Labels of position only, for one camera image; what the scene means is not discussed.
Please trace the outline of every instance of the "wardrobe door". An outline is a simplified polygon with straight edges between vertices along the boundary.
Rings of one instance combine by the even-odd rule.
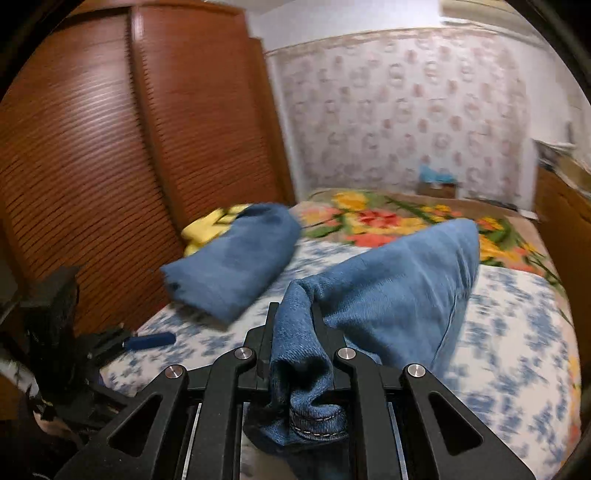
[[[50,35],[0,104],[0,195],[33,279],[82,267],[77,332],[137,327],[167,302],[182,244],[144,147],[127,14]]]
[[[159,161],[188,223],[216,207],[286,203],[255,100],[242,13],[139,7],[132,29]]]

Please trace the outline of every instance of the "yellow cloth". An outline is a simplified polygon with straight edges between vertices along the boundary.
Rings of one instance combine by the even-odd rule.
[[[185,248],[184,256],[193,255],[201,247],[230,230],[230,225],[236,216],[249,206],[250,204],[235,205],[227,211],[218,208],[209,215],[187,225],[181,232],[181,236],[189,242]]]

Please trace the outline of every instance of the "patterned wallpaper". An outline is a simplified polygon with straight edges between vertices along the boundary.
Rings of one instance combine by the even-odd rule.
[[[496,34],[380,31],[271,55],[309,188],[411,192],[426,164],[456,176],[461,196],[519,196],[529,104]]]

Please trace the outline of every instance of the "blue floral sheet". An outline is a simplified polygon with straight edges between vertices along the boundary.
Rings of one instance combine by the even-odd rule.
[[[263,325],[291,280],[321,272],[367,248],[300,240],[277,281],[227,329],[170,304],[140,334],[172,331],[175,345],[126,353],[102,370],[108,387],[133,395],[165,367],[211,364]],[[579,439],[580,372],[573,328],[543,278],[481,265],[460,342],[443,382],[535,473],[549,479]],[[287,464],[242,438],[241,479],[293,479]]]

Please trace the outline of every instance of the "black bracket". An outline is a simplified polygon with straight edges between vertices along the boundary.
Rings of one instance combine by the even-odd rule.
[[[234,480],[242,406],[265,404],[278,304],[244,346],[211,366],[167,367],[58,473],[56,480]],[[348,348],[312,308],[333,358],[326,401],[348,405],[351,471],[360,480],[534,480],[503,442],[422,365],[402,371]]]

